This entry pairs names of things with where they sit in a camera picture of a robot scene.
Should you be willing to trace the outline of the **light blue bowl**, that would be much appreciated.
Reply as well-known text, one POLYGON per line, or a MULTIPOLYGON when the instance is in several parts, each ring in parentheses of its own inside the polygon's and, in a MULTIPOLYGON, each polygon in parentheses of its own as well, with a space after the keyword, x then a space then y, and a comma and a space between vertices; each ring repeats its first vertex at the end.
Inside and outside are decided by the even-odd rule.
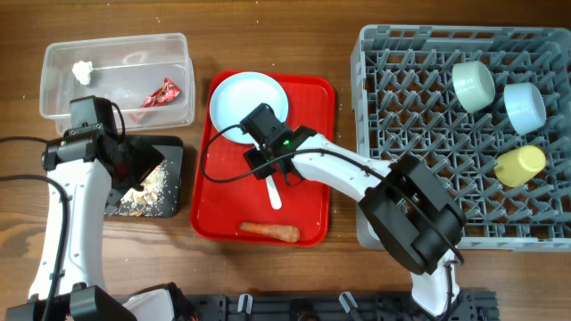
POLYGON ((545 124, 545 104, 534 84, 507 85, 504 87, 503 98, 509 121, 519 135, 527 135, 545 124))

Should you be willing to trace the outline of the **orange carrot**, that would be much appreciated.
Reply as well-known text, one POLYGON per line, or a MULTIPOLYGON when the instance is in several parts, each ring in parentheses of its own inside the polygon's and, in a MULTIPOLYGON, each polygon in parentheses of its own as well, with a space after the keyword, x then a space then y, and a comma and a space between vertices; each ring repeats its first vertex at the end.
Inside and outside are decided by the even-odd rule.
POLYGON ((301 236, 300 230, 295 226, 243 222, 239 228, 248 233, 265 235, 286 243, 297 243, 301 236))

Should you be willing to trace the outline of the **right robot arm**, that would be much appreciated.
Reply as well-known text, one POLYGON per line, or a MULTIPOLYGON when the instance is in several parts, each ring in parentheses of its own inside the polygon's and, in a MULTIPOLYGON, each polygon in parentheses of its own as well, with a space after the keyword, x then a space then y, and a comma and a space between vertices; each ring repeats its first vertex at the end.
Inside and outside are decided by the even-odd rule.
POLYGON ((256 177, 294 174, 351 197, 385 250, 410 271, 412 299, 433 317, 451 315, 459 294, 454 268, 464 261, 457 245, 467 217, 422 160, 361 156, 312 128, 291 129, 265 103, 239 127, 255 142, 245 158, 256 177))

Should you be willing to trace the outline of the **mint green bowl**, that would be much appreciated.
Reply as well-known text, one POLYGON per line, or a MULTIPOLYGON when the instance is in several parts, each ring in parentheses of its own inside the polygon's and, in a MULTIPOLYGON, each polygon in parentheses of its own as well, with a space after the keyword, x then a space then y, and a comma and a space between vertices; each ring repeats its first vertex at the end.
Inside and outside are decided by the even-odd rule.
POLYGON ((459 103, 466 112, 480 111, 494 100, 492 73, 480 61, 455 64, 451 80, 459 103))

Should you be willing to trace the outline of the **light blue plate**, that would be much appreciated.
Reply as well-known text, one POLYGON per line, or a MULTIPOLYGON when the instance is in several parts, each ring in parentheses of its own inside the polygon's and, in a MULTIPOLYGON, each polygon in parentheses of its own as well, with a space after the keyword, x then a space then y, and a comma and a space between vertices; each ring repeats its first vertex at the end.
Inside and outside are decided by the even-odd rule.
POLYGON ((285 89, 275 79, 252 71, 232 75, 211 96, 212 125, 218 131, 236 125, 261 103, 269 105, 281 122, 287 120, 289 101, 285 89))

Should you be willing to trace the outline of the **white plastic spoon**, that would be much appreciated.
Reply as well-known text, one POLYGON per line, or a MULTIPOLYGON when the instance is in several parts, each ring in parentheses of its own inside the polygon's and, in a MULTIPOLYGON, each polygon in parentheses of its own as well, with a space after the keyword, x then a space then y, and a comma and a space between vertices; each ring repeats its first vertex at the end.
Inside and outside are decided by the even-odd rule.
POLYGON ((276 184, 272 176, 265 178, 266 186, 269 195, 269 202, 273 210, 280 210, 282 208, 282 201, 277 190, 276 184))

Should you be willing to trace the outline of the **yellow plastic cup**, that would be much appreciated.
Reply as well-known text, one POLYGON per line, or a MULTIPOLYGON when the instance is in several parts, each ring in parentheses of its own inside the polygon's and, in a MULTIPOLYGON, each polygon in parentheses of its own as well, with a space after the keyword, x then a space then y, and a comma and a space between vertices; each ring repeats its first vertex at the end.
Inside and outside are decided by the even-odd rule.
POLYGON ((508 187, 526 184, 547 165, 543 150, 533 145, 525 145, 516 150, 503 153, 497 158, 494 174, 508 187))

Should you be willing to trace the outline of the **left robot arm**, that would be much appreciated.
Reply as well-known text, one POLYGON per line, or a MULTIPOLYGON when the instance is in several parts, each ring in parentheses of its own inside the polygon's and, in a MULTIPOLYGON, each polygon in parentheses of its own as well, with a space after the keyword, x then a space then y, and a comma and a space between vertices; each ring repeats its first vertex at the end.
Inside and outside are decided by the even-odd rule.
POLYGON ((71 101, 72 127, 46 142, 42 165, 49 208, 40 266, 27 303, 7 309, 9 320, 173 320, 172 293, 160 285, 127 302, 105 290, 103 216, 144 182, 164 157, 128 140, 116 103, 88 96, 71 101))

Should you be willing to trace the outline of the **red snack wrapper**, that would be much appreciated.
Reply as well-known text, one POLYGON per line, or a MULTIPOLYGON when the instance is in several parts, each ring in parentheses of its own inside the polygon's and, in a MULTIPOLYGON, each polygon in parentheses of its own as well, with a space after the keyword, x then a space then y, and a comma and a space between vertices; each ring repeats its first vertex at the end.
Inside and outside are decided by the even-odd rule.
MULTIPOLYGON (((171 101, 175 100, 181 93, 178 85, 176 85, 169 78, 163 80, 162 86, 154 93, 148 95, 143 103, 139 106, 140 109, 147 109, 152 107, 160 107, 171 101)), ((130 114, 129 118, 136 123, 142 123, 149 120, 154 115, 154 111, 138 111, 130 114)))

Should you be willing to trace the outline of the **white tissue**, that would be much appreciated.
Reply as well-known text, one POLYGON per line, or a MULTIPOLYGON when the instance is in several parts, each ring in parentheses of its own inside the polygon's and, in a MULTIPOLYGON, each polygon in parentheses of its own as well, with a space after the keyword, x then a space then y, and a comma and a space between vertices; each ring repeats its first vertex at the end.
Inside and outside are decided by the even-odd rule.
POLYGON ((79 61, 73 64, 72 73, 75 79, 83 86, 88 86, 91 82, 91 73, 93 72, 93 63, 79 61))

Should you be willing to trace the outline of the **rice and peanut leftovers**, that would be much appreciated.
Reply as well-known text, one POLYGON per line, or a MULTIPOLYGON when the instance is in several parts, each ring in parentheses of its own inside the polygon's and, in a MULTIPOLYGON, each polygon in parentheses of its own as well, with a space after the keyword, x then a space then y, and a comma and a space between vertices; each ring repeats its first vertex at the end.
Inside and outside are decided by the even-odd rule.
POLYGON ((166 165, 159 165, 142 183, 143 189, 131 188, 122 197, 119 216, 128 217, 168 217, 173 208, 168 204, 168 170, 166 165))

